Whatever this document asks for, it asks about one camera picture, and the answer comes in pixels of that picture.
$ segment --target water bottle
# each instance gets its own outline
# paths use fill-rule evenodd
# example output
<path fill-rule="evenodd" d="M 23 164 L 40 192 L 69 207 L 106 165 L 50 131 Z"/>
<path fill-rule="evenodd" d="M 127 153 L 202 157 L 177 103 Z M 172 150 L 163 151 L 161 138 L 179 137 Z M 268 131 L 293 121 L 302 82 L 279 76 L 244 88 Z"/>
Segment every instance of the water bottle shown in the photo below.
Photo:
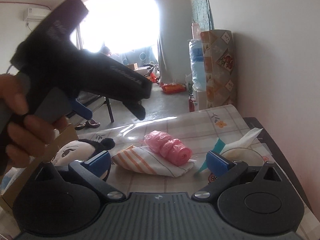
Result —
<path fill-rule="evenodd" d="M 189 52 L 194 88 L 196 90 L 206 90 L 201 39 L 192 39 L 189 42 Z"/>

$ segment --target pink plastic bag roll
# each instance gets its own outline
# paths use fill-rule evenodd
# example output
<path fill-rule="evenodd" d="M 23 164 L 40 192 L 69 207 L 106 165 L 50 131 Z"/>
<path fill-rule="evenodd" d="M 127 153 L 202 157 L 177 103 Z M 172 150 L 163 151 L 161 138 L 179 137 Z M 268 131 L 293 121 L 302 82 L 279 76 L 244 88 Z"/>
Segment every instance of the pink plastic bag roll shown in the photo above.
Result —
<path fill-rule="evenodd" d="M 166 132 L 153 131 L 145 135 L 144 141 L 154 153 L 176 166 L 186 164 L 192 154 L 191 149 Z"/>

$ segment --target black plush ears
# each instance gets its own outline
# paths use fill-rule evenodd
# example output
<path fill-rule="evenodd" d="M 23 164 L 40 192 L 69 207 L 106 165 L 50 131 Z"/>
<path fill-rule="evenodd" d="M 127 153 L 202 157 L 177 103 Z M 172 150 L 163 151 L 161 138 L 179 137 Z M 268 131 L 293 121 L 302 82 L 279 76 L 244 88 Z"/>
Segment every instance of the black plush ears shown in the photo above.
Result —
<path fill-rule="evenodd" d="M 107 150 L 111 150 L 116 146 L 112 138 L 104 138 L 100 143 L 102 143 Z"/>
<path fill-rule="evenodd" d="M 101 140 L 101 142 L 96 142 L 96 141 L 92 141 L 92 140 L 88 140 L 88 139 L 79 139 L 78 141 L 89 143 L 95 148 L 95 151 L 90 156 L 90 158 L 99 154 L 102 151 L 111 150 L 116 145 L 112 138 L 104 138 L 103 140 Z"/>

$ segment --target human hand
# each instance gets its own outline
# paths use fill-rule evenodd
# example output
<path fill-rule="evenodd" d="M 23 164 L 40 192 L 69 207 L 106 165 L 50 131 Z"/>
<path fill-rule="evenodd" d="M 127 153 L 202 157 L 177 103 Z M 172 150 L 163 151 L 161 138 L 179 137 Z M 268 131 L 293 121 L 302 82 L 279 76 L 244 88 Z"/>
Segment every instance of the human hand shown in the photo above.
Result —
<path fill-rule="evenodd" d="M 0 98 L 3 98 L 7 106 L 16 114 L 24 115 L 28 112 L 26 98 L 15 76 L 0 75 Z M 29 156 L 43 155 L 45 145 L 54 140 L 54 129 L 63 130 L 68 125 L 65 117 L 60 118 L 54 124 L 49 124 L 35 115 L 27 115 L 23 123 L 24 127 L 13 122 L 8 125 L 8 134 L 16 145 L 9 144 L 5 149 L 11 159 L 6 171 L 11 167 L 26 167 L 29 164 Z"/>

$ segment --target window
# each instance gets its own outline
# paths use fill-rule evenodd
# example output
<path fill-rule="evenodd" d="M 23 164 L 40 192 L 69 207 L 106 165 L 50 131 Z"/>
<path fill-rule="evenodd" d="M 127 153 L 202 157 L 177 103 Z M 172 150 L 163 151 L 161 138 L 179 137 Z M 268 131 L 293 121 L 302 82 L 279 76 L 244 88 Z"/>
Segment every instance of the window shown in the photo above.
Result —
<path fill-rule="evenodd" d="M 84 4 L 89 10 L 80 23 L 84 49 L 97 52 L 104 44 L 112 53 L 124 53 L 156 47 L 159 12 L 154 0 L 89 0 Z"/>

